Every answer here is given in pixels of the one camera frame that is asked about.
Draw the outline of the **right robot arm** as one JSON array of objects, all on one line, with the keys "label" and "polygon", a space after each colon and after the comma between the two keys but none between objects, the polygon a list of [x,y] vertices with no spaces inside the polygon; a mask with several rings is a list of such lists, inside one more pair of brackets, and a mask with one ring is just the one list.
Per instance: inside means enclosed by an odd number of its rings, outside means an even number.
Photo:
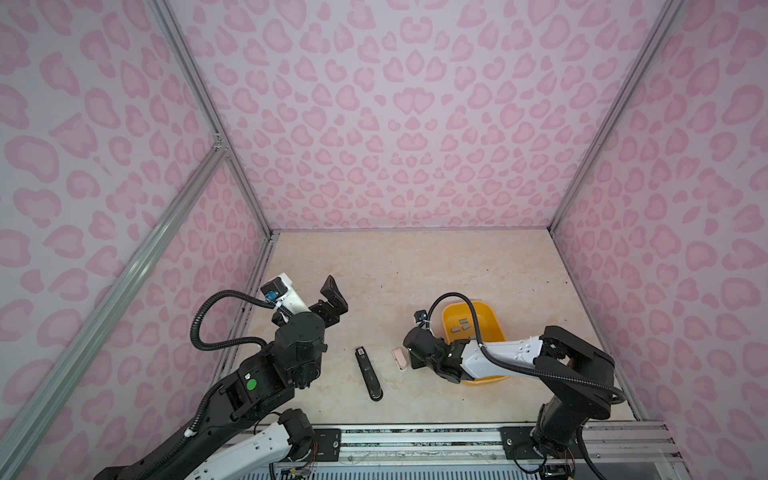
[{"label": "right robot arm", "polygon": [[544,456],[568,450],[588,421],[609,419],[612,407],[627,400],[614,385],[612,357],[559,326],[549,325],[542,335],[518,341],[451,343],[415,327],[403,346],[415,369],[427,367],[454,384],[499,376],[542,381],[553,397],[540,408],[530,438]]}]

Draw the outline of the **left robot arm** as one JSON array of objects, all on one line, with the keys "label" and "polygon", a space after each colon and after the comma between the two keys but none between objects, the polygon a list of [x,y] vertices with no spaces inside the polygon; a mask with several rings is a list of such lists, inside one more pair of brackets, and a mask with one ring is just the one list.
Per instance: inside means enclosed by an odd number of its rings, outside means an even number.
[{"label": "left robot arm", "polygon": [[[244,344],[258,351],[243,360],[203,395],[191,420],[160,446],[131,465],[106,467],[100,479],[221,479],[223,446],[316,380],[327,351],[326,330],[349,310],[333,276],[320,290],[321,299],[306,304],[281,274],[262,286],[263,298],[245,292],[222,290],[206,299],[190,327],[190,341],[200,351],[217,351]],[[221,300],[235,298],[273,314],[277,326],[273,340],[246,336],[206,342],[200,331],[203,320]]]}]

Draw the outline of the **pink mini stapler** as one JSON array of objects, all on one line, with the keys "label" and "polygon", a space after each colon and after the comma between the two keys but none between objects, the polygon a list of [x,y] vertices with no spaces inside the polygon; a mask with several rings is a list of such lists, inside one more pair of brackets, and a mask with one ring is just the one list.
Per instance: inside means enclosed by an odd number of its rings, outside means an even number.
[{"label": "pink mini stapler", "polygon": [[405,371],[408,369],[408,366],[409,366],[408,359],[406,358],[406,355],[401,348],[393,349],[392,356],[396,362],[397,368],[400,371]]}]

